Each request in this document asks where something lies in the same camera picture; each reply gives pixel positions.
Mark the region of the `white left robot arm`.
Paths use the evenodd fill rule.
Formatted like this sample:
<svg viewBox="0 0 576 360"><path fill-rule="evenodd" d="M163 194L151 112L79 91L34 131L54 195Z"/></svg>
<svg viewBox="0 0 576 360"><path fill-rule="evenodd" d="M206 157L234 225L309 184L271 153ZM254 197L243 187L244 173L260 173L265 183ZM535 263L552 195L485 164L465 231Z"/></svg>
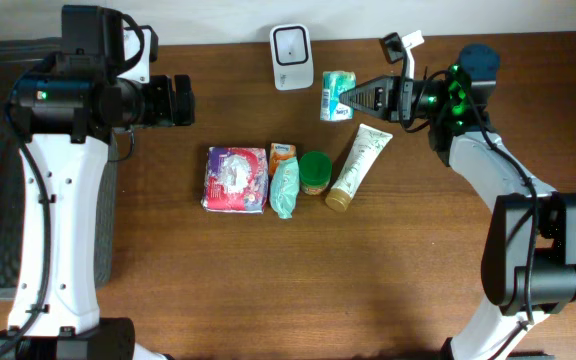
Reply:
<svg viewBox="0 0 576 360"><path fill-rule="evenodd" d="M94 280L97 207L114 130L194 121L187 75L149 82L32 71L4 114L20 145L25 186L19 283L0 359L130 359L128 318L100 315Z"/></svg>

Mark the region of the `teal white tissue pack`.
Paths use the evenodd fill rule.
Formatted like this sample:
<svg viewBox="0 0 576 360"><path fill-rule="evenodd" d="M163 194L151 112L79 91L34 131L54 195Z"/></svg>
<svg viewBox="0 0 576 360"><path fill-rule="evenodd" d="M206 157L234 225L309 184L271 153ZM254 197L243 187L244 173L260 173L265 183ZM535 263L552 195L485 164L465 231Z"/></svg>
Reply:
<svg viewBox="0 0 576 360"><path fill-rule="evenodd" d="M351 120L354 110L340 102L340 95L356 85L354 72L325 71L322 77L320 119L328 122Z"/></svg>

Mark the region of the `mint green wipes pack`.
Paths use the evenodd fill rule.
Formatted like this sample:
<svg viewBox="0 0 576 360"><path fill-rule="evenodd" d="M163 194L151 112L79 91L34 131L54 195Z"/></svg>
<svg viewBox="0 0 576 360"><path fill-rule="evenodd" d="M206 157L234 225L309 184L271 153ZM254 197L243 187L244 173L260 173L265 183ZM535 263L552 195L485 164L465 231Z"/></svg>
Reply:
<svg viewBox="0 0 576 360"><path fill-rule="evenodd" d="M282 160L270 185L270 205L280 219L290 219L300 191L299 165L296 157Z"/></svg>

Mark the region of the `white lotion tube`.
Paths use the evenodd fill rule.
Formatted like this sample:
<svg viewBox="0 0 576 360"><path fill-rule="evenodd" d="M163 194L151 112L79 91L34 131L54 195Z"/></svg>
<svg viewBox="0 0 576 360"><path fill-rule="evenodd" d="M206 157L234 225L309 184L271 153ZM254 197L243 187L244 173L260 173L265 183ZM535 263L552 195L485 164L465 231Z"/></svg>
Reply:
<svg viewBox="0 0 576 360"><path fill-rule="evenodd" d="M345 212L373 163L393 135L360 124L342 170L328 192L325 203L334 211Z"/></svg>

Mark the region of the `green lid jar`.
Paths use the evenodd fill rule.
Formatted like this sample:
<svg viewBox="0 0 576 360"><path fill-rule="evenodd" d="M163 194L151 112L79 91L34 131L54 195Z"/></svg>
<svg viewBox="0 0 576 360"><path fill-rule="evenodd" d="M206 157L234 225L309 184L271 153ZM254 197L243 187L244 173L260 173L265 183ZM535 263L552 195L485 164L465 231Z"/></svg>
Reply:
<svg viewBox="0 0 576 360"><path fill-rule="evenodd" d="M302 156L299 161L299 177L301 190L307 195L323 193L330 182L332 162L327 154L311 151Z"/></svg>

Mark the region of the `red purple tissue pack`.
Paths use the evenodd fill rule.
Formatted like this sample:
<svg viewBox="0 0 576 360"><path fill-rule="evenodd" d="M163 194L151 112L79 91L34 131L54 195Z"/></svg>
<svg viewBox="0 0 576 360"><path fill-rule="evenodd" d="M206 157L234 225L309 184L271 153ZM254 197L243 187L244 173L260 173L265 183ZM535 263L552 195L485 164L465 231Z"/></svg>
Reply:
<svg viewBox="0 0 576 360"><path fill-rule="evenodd" d="M202 207L209 212L262 214L268 196L266 150L210 147Z"/></svg>

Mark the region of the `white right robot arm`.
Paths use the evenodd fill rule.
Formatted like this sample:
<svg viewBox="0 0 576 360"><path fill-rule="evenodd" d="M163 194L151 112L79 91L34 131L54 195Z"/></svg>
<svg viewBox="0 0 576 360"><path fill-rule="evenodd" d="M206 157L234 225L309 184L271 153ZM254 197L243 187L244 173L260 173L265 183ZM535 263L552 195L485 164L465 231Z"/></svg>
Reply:
<svg viewBox="0 0 576 360"><path fill-rule="evenodd" d="M492 213L481 262L484 297L464 329L444 342L440 359L512 359L537 324L576 302L576 193L539 180L505 147L486 111L499 55L464 47L455 63L415 79L411 46L382 39L400 75L371 79L341 103L415 132L424 119L431 149L466 179Z"/></svg>

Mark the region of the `orange tissue pack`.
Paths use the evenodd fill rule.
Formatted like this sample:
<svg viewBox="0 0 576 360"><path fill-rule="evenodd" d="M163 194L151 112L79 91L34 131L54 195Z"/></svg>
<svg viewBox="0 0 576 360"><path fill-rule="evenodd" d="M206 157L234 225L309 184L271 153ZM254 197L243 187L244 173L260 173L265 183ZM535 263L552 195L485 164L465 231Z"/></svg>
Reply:
<svg viewBox="0 0 576 360"><path fill-rule="evenodd" d="M282 161L296 156L296 146L291 144L272 143L270 146L269 175L273 176Z"/></svg>

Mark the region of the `white barcode scanner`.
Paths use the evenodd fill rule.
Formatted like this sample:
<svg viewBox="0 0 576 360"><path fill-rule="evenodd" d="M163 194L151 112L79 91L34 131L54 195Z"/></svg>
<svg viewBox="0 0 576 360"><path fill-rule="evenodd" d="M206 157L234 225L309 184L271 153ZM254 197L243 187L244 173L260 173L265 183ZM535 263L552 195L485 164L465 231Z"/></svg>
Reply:
<svg viewBox="0 0 576 360"><path fill-rule="evenodd" d="M303 24L274 26L269 33L275 88L305 89L314 82L310 33Z"/></svg>

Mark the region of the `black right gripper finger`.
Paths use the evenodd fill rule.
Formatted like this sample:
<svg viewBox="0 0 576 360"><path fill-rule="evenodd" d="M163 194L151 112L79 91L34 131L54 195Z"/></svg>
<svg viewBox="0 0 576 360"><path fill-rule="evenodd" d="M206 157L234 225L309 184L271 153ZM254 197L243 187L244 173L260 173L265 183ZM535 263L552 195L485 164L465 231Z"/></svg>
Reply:
<svg viewBox="0 0 576 360"><path fill-rule="evenodd" d="M345 92L340 95L340 102L374 118L388 120L390 117L388 96L384 92Z"/></svg>
<svg viewBox="0 0 576 360"><path fill-rule="evenodd" d="M379 76L356 85L341 94L342 100L386 100L391 90L391 77Z"/></svg>

